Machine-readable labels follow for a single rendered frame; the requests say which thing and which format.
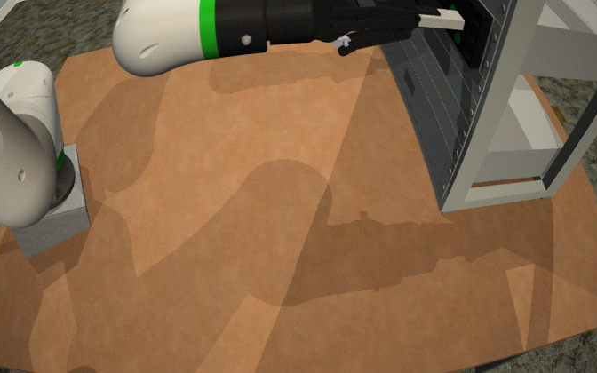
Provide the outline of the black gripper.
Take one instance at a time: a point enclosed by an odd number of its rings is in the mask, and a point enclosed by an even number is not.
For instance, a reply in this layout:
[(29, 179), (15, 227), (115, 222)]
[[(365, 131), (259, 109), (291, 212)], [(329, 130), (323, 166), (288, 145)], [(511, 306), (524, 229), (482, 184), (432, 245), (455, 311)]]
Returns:
[(463, 30), (465, 24), (458, 11), (414, 0), (267, 0), (267, 8), (270, 45), (319, 40), (332, 43), (340, 56), (410, 39), (414, 28)]

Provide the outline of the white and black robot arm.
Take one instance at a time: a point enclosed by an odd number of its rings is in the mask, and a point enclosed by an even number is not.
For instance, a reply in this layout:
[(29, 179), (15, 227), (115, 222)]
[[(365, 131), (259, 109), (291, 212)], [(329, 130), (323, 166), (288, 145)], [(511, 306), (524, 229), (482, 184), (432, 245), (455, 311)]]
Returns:
[[(267, 0), (123, 0), (112, 50), (125, 71), (152, 77), (266, 52), (267, 41)], [(68, 198), (76, 175), (63, 147), (52, 71), (37, 61), (0, 70), (1, 226), (33, 226)]]

